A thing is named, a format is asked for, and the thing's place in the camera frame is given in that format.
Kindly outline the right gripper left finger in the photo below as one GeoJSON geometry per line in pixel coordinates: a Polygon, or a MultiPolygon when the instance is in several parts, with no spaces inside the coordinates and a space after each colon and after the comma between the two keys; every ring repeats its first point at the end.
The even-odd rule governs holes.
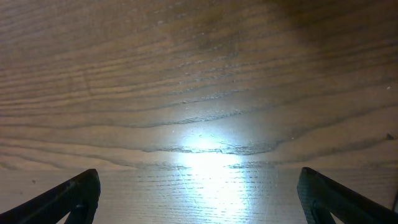
{"type": "Polygon", "coordinates": [[[101,193],[96,169],[88,169],[66,182],[1,214],[1,223],[92,224],[101,193]]]}

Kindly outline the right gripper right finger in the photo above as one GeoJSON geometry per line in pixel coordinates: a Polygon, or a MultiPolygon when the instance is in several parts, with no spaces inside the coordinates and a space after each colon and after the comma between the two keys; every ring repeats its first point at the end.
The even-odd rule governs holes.
{"type": "Polygon", "coordinates": [[[397,213],[309,168],[301,170],[298,197],[308,223],[397,223],[397,213]]]}

